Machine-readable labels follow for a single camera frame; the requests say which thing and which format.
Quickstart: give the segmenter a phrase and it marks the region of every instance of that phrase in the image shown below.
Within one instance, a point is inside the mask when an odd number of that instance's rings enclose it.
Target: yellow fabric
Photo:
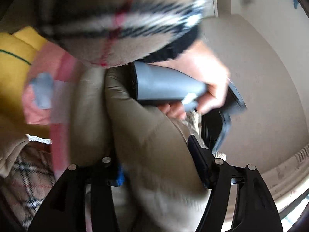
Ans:
[[[48,138],[48,128],[25,123],[21,97],[30,69],[27,62],[33,62],[45,42],[29,27],[14,35],[0,33],[0,113],[10,118],[21,132],[41,138]]]

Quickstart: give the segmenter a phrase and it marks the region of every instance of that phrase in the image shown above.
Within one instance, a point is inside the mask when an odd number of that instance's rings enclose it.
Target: red stripe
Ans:
[[[115,13],[113,24],[117,27],[117,29],[110,32],[109,37],[103,46],[101,58],[99,62],[95,64],[99,64],[101,66],[108,66],[107,57],[111,52],[112,46],[118,39],[119,33],[121,32],[121,26],[126,19],[126,14],[129,12],[132,2],[133,0],[125,0],[125,4]]]

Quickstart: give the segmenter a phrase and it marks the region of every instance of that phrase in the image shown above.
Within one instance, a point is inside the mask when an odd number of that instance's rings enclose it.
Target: green cord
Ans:
[[[12,52],[8,52],[8,51],[2,50],[2,49],[0,49],[0,52],[3,52],[3,53],[6,53],[6,54],[9,54],[9,55],[12,55],[13,57],[16,57],[16,58],[18,58],[18,59],[20,59],[20,60],[26,62],[27,64],[31,65],[31,63],[30,63],[29,61],[27,61],[26,59],[23,59],[23,58],[20,57],[20,56],[15,55],[15,54],[12,53]]]

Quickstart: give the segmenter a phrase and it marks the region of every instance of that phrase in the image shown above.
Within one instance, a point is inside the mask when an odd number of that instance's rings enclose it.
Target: person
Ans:
[[[206,1],[35,3],[36,30],[87,67],[84,74],[90,75],[84,81],[95,85],[98,82],[99,86],[91,90],[78,85],[75,91],[78,99],[71,110],[71,163],[91,165],[108,154],[113,144],[130,179],[122,190],[113,189],[118,220],[126,223],[121,225],[121,231],[132,227],[134,219],[127,215],[134,212],[129,201],[117,208],[117,200],[123,202],[123,195],[128,196],[130,191],[136,200],[135,208],[138,204],[142,210],[134,231],[195,231],[206,207],[209,191],[197,175],[186,144],[191,134],[202,141],[195,130],[180,121],[186,118],[183,105],[139,105],[127,92],[129,71],[125,66],[143,60],[181,71],[208,84],[208,92],[198,99],[200,114],[222,106],[229,71],[199,39],[198,25]],[[94,107],[98,102],[100,110],[91,113],[87,106]],[[94,132],[98,137],[108,136],[108,141],[93,138]],[[89,154],[93,156],[86,161]]]

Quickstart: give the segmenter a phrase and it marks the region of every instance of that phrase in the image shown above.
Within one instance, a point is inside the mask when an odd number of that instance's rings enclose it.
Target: metal screw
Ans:
[[[252,171],[254,171],[256,169],[255,165],[249,164],[248,168]]]
[[[77,166],[75,164],[71,164],[71,165],[68,166],[68,170],[73,171],[73,170],[76,169],[76,167]]]
[[[103,159],[102,159],[102,162],[103,163],[110,163],[112,161],[112,158],[111,157],[104,157]]]
[[[214,162],[218,165],[222,165],[224,163],[223,159],[220,158],[215,159]]]

